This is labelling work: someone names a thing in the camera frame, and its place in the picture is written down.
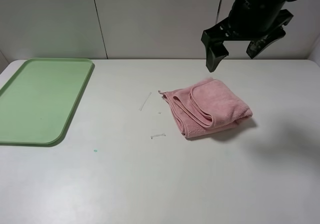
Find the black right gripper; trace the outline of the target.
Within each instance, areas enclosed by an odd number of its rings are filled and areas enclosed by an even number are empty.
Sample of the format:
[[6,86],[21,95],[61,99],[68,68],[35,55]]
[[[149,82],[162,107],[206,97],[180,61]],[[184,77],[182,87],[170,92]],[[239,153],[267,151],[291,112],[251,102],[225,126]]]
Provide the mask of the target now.
[[294,17],[281,8],[286,0],[235,0],[227,18],[204,30],[206,67],[214,72],[229,55],[224,41],[250,41],[247,55],[254,59],[272,43],[286,35],[283,26]]

